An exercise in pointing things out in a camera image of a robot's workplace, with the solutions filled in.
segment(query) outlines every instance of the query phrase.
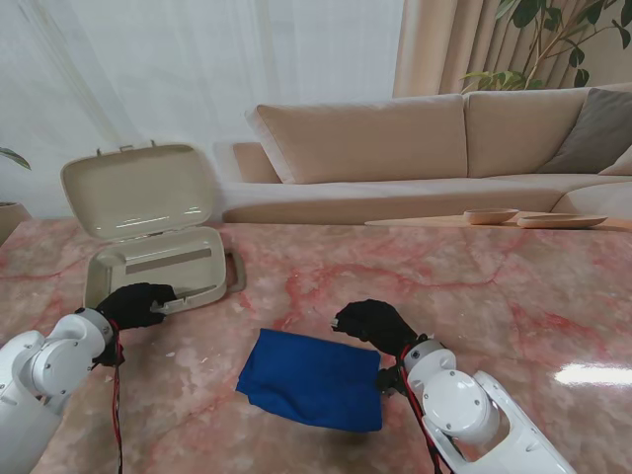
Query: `open lid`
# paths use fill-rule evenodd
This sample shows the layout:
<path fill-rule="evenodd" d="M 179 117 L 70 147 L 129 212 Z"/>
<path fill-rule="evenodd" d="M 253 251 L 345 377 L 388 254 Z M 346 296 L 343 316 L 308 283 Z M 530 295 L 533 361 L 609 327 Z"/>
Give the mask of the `open lid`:
<path fill-rule="evenodd" d="M 104 240 L 189 227 L 212 212 L 208 163 L 184 144 L 122 148 L 73 161 L 61 170 L 61 182 L 81 226 Z"/>

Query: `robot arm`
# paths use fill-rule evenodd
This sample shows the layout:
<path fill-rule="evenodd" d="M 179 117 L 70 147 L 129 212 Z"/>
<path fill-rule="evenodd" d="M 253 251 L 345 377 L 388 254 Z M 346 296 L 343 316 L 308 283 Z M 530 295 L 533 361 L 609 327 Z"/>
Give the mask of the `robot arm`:
<path fill-rule="evenodd" d="M 45 338 L 21 334 L 0 349 L 0 466 L 29 473 L 61 423 L 71 393 L 113 337 L 94 309 L 69 314 Z"/>
<path fill-rule="evenodd" d="M 429 446 L 436 447 L 456 474 L 575 474 L 497 380 L 482 371 L 470 376 L 457 370 L 452 351 L 426 335 L 417 337 L 389 304 L 351 303 L 332 326 L 398 357 L 395 367 L 383 370 L 380 388 L 412 391 L 423 407 Z M 474 445 L 492 440 L 499 427 L 499 410 L 510 422 L 508 435 L 480 459 L 468 461 L 452 440 Z"/>
<path fill-rule="evenodd" d="M 131 284 L 97 310 L 64 316 L 46 338 L 29 331 L 0 348 L 0 472 L 30 473 L 94 363 L 124 361 L 115 350 L 113 326 L 123 331 L 159 324 L 165 315 L 154 309 L 174 299 L 170 285 Z"/>

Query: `blue towel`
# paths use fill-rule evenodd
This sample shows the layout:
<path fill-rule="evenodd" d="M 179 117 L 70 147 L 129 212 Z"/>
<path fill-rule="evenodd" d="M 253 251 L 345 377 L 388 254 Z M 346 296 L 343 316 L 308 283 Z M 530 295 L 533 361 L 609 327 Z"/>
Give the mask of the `blue towel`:
<path fill-rule="evenodd" d="M 267 412 L 348 432 L 382 428 L 379 353 L 262 329 L 236 390 Z"/>

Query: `beige plastic box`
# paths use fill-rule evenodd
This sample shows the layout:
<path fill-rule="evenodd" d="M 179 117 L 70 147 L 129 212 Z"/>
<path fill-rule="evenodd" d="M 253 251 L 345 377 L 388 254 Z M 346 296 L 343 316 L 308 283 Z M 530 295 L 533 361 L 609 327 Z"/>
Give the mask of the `beige plastic box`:
<path fill-rule="evenodd" d="M 203 155 L 185 144 L 101 154 L 68 163 L 61 182 L 81 226 L 92 237 L 114 242 L 88 266 L 84 305 L 95 307 L 121 286 L 166 283 L 179 299 L 160 308 L 167 314 L 221 298 L 226 254 L 237 283 L 245 286 L 238 254 L 224 250 L 219 232 L 199 226 L 212 212 L 210 170 Z"/>

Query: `white curtain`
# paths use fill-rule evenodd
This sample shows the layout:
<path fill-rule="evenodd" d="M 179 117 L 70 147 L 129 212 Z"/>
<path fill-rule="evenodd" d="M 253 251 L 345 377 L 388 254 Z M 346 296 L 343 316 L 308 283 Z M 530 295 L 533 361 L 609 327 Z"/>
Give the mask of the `white curtain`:
<path fill-rule="evenodd" d="M 0 200 L 67 215 L 59 170 L 97 148 L 217 144 L 258 103 L 392 97 L 403 0 L 5 0 Z"/>

